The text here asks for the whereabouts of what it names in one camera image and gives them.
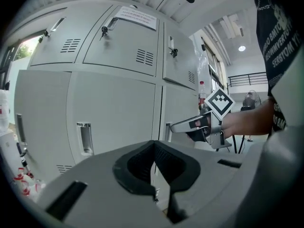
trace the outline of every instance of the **locker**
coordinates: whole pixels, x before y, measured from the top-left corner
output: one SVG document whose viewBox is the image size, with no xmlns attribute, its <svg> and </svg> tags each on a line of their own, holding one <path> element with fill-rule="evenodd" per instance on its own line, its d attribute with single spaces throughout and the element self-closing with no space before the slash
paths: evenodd
<svg viewBox="0 0 304 228">
<path fill-rule="evenodd" d="M 15 89 L 20 146 L 35 178 L 50 182 L 75 165 L 67 137 L 67 89 L 71 73 L 21 70 Z"/>
<path fill-rule="evenodd" d="M 171 133 L 170 124 L 178 123 L 199 114 L 198 96 L 189 91 L 164 86 L 162 92 L 160 140 L 194 147 L 194 142 L 185 133 Z"/>
<path fill-rule="evenodd" d="M 109 3 L 92 2 L 69 6 L 61 19 L 47 29 L 50 36 L 43 37 L 37 46 L 31 66 L 74 63 L 86 36 L 110 7 Z"/>
<path fill-rule="evenodd" d="M 165 23 L 163 79 L 197 90 L 196 58 L 192 41 Z M 177 49 L 173 57 L 172 50 Z"/>
<path fill-rule="evenodd" d="M 118 6 L 102 25 L 109 27 L 107 36 L 102 37 L 102 26 L 97 32 L 84 63 L 124 68 L 148 75 L 156 75 L 156 59 L 159 35 L 159 20 L 156 31 L 129 22 L 115 19 Z"/>
<path fill-rule="evenodd" d="M 73 72 L 67 128 L 76 163 L 152 139 L 155 85 L 118 76 Z"/>
</svg>

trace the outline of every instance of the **locker door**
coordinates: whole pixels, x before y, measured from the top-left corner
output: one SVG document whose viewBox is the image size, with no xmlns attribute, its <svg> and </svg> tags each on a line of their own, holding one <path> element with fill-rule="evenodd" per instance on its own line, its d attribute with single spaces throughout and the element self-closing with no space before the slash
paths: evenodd
<svg viewBox="0 0 304 228">
<path fill-rule="evenodd" d="M 170 54 L 177 49 L 177 56 Z M 174 26 L 165 23 L 163 79 L 197 89 L 196 58 L 192 41 Z"/>
<path fill-rule="evenodd" d="M 21 70 L 17 79 L 15 122 L 20 146 L 28 149 L 25 158 L 35 177 L 46 182 L 75 165 L 66 125 L 70 76 Z"/>
<path fill-rule="evenodd" d="M 104 25 L 112 21 L 121 6 L 118 6 Z M 156 31 L 145 26 L 119 19 L 113 30 L 102 36 L 102 27 L 97 32 L 84 63 L 124 68 L 148 75 L 156 75 L 159 20 Z"/>
<path fill-rule="evenodd" d="M 194 142 L 185 133 L 168 132 L 169 125 L 178 123 L 199 114 L 198 96 L 190 90 L 181 90 L 173 86 L 164 86 L 162 92 L 160 140 L 194 147 Z"/>
<path fill-rule="evenodd" d="M 155 85 L 150 83 L 73 72 L 67 128 L 76 163 L 93 154 L 151 140 L 154 95 Z"/>
<path fill-rule="evenodd" d="M 111 7 L 107 3 L 81 3 L 68 7 L 62 18 L 48 28 L 37 46 L 31 66 L 49 63 L 74 63 L 91 28 Z"/>
</svg>

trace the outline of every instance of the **fluorescent light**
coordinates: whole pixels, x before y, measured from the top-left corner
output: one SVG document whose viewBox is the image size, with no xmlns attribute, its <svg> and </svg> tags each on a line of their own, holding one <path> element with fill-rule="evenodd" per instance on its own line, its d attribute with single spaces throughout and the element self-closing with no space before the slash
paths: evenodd
<svg viewBox="0 0 304 228">
<path fill-rule="evenodd" d="M 240 46 L 240 47 L 238 48 L 238 50 L 239 50 L 239 51 L 245 51 L 245 50 L 246 50 L 246 47 L 245 47 L 245 46 Z"/>
</svg>

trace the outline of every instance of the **floor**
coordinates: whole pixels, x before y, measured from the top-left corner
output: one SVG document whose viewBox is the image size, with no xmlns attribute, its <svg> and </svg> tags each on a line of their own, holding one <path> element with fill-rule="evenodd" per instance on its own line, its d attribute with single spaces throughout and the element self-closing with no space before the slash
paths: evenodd
<svg viewBox="0 0 304 228">
<path fill-rule="evenodd" d="M 237 151 L 239 151 L 239 148 L 241 146 L 241 143 L 242 143 L 242 137 L 243 136 L 240 136 L 240 135 L 236 135 L 235 138 L 236 138 L 236 145 L 237 145 Z M 251 136 L 251 139 L 253 140 L 253 142 L 248 142 L 247 141 L 247 137 L 248 136 L 245 136 L 245 139 L 244 139 L 244 143 L 243 143 L 243 146 L 242 146 L 242 151 L 241 153 L 242 154 L 247 154 L 250 147 L 253 146 L 254 144 L 256 143 L 265 143 L 266 140 L 267 140 L 267 137 L 268 135 L 261 135 L 261 136 Z M 230 153 L 234 153 L 234 145 L 233 145 L 233 139 L 232 137 L 228 138 L 227 141 L 229 143 L 232 144 L 231 147 L 228 147 L 227 148 L 224 148 L 224 149 L 220 149 L 219 151 L 220 152 L 230 152 Z M 206 142 L 196 142 L 195 143 L 195 148 L 197 149 L 202 149 L 202 150 L 208 150 L 208 151 L 215 151 L 214 149 L 211 148 L 210 145 L 208 145 Z"/>
</svg>

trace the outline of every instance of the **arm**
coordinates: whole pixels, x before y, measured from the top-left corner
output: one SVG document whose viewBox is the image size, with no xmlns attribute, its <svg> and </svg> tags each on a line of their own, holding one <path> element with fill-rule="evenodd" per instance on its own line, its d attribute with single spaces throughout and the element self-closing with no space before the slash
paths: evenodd
<svg viewBox="0 0 304 228">
<path fill-rule="evenodd" d="M 271 131 L 274 115 L 274 101 L 269 98 L 257 109 L 229 113 L 225 116 L 222 129 L 225 138 L 232 135 L 263 135 Z"/>
</svg>

